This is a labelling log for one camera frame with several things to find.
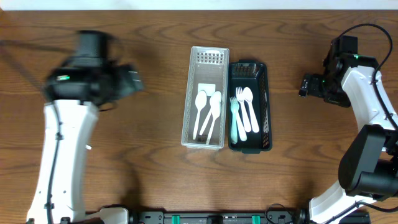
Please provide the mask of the white plastic fork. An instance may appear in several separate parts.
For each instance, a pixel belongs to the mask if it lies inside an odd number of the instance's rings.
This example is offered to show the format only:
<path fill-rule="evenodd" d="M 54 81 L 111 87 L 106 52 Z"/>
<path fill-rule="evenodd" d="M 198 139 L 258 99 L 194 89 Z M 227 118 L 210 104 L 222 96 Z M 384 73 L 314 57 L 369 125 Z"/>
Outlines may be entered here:
<path fill-rule="evenodd" d="M 240 107 L 241 107 L 241 112 L 242 112 L 242 118 L 243 118 L 243 125 L 244 125 L 244 130 L 245 132 L 250 132 L 251 131 L 251 124 L 248 118 L 248 114 L 246 111 L 246 107 L 245 107 L 245 97 L 243 94 L 243 89 L 239 86 L 236 88 L 236 98 L 238 100 L 238 102 L 240 103 Z"/>
<path fill-rule="evenodd" d="M 246 135 L 243 123 L 242 123 L 240 115 L 239 115 L 239 110 L 237 113 L 237 128 L 238 128 L 238 139 L 240 139 L 242 142 L 246 141 L 247 135 Z"/>
<path fill-rule="evenodd" d="M 238 128 L 237 128 L 237 113 L 238 113 L 238 102 L 235 99 L 235 97 L 231 97 L 230 98 L 230 109 L 231 109 L 231 114 L 232 114 L 232 118 L 231 118 L 231 143 L 232 144 L 236 144 L 238 141 Z"/>

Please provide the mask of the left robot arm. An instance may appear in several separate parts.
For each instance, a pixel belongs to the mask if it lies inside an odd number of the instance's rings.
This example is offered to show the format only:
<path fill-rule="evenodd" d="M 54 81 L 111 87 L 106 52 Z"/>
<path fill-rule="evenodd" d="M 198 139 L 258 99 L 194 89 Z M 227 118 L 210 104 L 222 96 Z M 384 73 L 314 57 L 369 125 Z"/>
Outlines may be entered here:
<path fill-rule="evenodd" d="M 105 32 L 79 31 L 74 54 L 45 80 L 44 146 L 27 223 L 138 222 L 124 205 L 88 212 L 82 194 L 87 147 L 102 106 L 143 89 L 132 65 L 108 57 L 112 40 Z"/>

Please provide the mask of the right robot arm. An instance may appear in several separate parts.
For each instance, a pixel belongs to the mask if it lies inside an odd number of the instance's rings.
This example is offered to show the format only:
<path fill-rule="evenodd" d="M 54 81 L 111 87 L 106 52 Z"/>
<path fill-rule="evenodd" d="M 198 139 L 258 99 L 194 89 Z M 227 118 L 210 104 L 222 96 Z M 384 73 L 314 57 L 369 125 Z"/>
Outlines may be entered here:
<path fill-rule="evenodd" d="M 338 180 L 299 211 L 295 223 L 339 223 L 361 206 L 397 196 L 397 113 L 386 95 L 374 57 L 358 54 L 358 39 L 331 41 L 323 74 L 305 74 L 301 97 L 351 107 L 358 135 L 342 157 Z"/>

